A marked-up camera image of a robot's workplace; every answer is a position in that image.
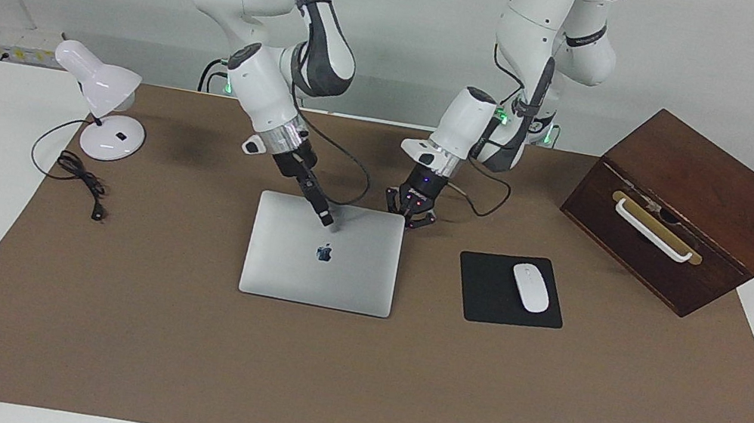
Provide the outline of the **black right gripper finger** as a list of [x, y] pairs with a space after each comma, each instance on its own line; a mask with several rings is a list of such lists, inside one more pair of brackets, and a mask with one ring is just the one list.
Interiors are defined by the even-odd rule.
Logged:
[[311, 204], [314, 214], [320, 219], [320, 223], [324, 227], [328, 227], [334, 224], [334, 218], [329, 208], [329, 200], [324, 193], [316, 175], [309, 169], [304, 167], [305, 174], [302, 177], [298, 177], [298, 185], [300, 191], [303, 193], [303, 197]]

